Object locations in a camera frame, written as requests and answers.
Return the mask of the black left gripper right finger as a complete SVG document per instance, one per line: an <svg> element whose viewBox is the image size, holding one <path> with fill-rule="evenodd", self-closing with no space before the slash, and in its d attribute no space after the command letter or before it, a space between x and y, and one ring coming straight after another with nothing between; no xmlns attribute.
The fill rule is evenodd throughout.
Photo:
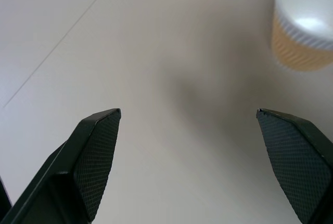
<svg viewBox="0 0 333 224"><path fill-rule="evenodd" d="M256 113L274 175L302 224L333 224L333 143L310 121Z"/></svg>

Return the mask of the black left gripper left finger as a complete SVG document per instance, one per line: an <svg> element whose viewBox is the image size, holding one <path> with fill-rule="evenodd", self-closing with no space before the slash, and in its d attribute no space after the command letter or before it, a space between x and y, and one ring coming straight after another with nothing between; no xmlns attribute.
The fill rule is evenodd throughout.
<svg viewBox="0 0 333 224"><path fill-rule="evenodd" d="M112 168L120 119L120 109L82 119L15 204L0 194L0 224L91 224Z"/></svg>

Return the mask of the orange ribbed paper cup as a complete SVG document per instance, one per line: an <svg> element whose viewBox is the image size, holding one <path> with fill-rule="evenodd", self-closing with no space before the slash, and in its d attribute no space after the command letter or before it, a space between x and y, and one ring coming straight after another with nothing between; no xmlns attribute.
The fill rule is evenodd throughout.
<svg viewBox="0 0 333 224"><path fill-rule="evenodd" d="M333 0L274 0L272 52L296 71L333 63Z"/></svg>

